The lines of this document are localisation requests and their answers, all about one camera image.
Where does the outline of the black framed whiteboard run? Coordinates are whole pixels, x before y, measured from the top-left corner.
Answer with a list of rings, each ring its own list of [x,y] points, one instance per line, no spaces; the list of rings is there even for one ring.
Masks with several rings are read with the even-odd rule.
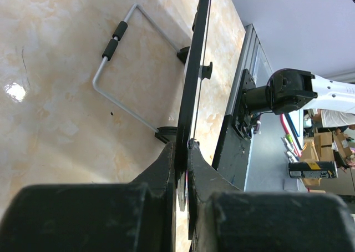
[[[210,79],[213,66],[213,64],[210,64],[209,66],[203,65],[210,21],[211,0],[199,0],[192,25],[193,35],[191,45],[183,49],[177,48],[173,41],[147,14],[141,5],[137,3],[133,4],[124,19],[116,27],[116,30],[114,31],[102,54],[102,62],[100,63],[100,66],[92,80],[92,86],[95,91],[114,103],[119,108],[126,111],[138,121],[142,122],[145,126],[153,130],[156,137],[158,138],[162,134],[162,128],[159,129],[154,127],[143,117],[129,109],[122,102],[118,101],[112,95],[103,91],[98,86],[99,77],[101,76],[105,65],[112,59],[119,42],[123,38],[123,35],[128,28],[128,21],[136,9],[142,13],[142,15],[148,20],[153,28],[155,28],[160,33],[160,35],[175,49],[177,55],[186,59],[183,61],[185,64],[185,82],[182,92],[178,123],[177,127],[174,128],[176,131],[175,173],[177,197],[179,201],[179,208],[181,211],[184,211],[186,207],[187,189],[187,147],[189,140],[191,139],[191,133],[194,131],[193,121],[197,118],[198,114],[199,97],[196,95],[199,93],[202,80],[205,78]]]

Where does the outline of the person in beige shirt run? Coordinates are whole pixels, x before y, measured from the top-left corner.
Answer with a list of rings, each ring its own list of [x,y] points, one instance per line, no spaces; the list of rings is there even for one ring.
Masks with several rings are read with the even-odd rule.
[[[348,127],[354,129],[354,114],[352,113],[319,109],[313,120],[324,128]]]

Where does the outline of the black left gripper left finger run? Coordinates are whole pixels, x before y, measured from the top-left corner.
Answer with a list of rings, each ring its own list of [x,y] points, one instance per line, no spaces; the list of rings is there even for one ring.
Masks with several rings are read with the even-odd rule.
[[[174,251],[175,144],[130,183],[21,189],[1,220],[2,251]]]

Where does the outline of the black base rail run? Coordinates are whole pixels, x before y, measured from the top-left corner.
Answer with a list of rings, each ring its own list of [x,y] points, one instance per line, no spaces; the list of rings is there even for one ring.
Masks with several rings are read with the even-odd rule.
[[[228,182],[244,191],[249,164],[252,130],[250,116],[242,103],[243,94],[255,88],[248,69],[241,74],[234,109],[225,115],[218,138],[212,167]]]

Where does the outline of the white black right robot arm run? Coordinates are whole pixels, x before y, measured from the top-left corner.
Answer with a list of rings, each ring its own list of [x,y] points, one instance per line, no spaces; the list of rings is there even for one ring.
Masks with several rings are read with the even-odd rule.
[[[235,0],[243,21],[261,28],[259,39],[270,52],[272,75],[266,85],[241,88],[235,108],[244,114],[280,115],[300,109],[354,113],[354,85],[316,74],[341,52],[335,47],[354,32],[325,17],[326,9],[311,0]]]

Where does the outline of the black yellow cylindrical device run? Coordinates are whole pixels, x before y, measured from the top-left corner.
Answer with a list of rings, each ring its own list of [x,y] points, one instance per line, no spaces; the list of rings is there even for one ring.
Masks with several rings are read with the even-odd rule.
[[[336,162],[294,162],[288,164],[288,173],[295,179],[336,179],[338,170]]]

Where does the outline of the stacked cardboard boxes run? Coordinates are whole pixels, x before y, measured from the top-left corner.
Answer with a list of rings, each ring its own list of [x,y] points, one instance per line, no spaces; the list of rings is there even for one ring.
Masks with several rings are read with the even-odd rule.
[[[335,162],[338,175],[332,179],[305,178],[302,182],[306,187],[329,190],[350,185],[350,175],[354,174],[354,148],[344,134],[316,133],[312,138],[305,138],[301,159]]]

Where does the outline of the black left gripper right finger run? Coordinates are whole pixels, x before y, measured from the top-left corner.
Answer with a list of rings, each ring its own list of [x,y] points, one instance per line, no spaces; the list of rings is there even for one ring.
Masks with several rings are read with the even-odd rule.
[[[353,251],[345,202],[324,193],[245,193],[187,145],[191,251]]]

